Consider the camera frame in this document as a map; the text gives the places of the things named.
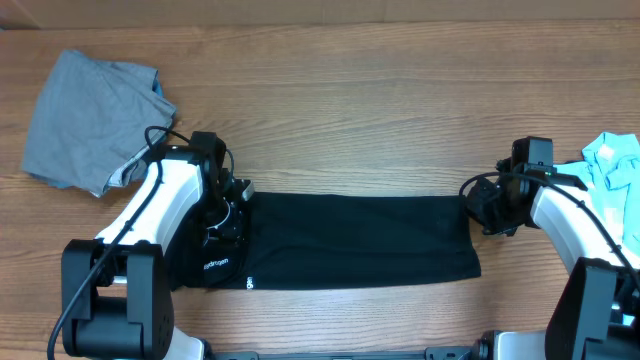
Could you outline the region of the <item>black polo shirt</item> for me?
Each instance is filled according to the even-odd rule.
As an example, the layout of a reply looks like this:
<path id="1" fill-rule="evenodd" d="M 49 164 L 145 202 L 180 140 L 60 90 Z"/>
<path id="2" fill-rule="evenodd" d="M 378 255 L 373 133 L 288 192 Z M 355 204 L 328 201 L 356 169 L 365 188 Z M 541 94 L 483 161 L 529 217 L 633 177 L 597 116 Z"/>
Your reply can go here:
<path id="1" fill-rule="evenodd" d="M 190 229 L 166 254 L 171 288 L 325 290 L 477 278 L 481 267 L 458 196 L 256 193 L 239 242 Z"/>

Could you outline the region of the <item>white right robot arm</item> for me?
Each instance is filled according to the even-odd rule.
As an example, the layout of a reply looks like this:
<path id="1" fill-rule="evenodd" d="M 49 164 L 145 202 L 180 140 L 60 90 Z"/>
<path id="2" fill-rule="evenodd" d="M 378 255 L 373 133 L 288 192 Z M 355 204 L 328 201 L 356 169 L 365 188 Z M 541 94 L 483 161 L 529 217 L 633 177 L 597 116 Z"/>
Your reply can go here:
<path id="1" fill-rule="evenodd" d="M 514 141 L 510 157 L 466 180 L 459 193 L 485 235 L 542 230 L 569 274 L 545 330 L 488 331 L 465 358 L 638 358 L 639 259 L 613 238 L 587 185 L 555 167 L 551 139 Z"/>

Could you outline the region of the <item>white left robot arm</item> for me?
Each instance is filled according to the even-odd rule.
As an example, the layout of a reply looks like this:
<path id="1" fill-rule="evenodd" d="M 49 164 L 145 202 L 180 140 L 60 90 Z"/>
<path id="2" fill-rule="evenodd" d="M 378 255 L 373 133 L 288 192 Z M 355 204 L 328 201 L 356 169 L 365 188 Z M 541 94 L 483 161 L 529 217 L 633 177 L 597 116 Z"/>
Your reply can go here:
<path id="1" fill-rule="evenodd" d="M 62 312 L 49 358 L 58 340 L 68 355 L 91 359 L 214 356 L 207 341 L 178 329 L 171 293 L 226 285 L 239 274 L 254 187 L 223 165 L 233 155 L 213 132 L 148 146 L 147 177 L 123 212 L 62 253 Z"/>

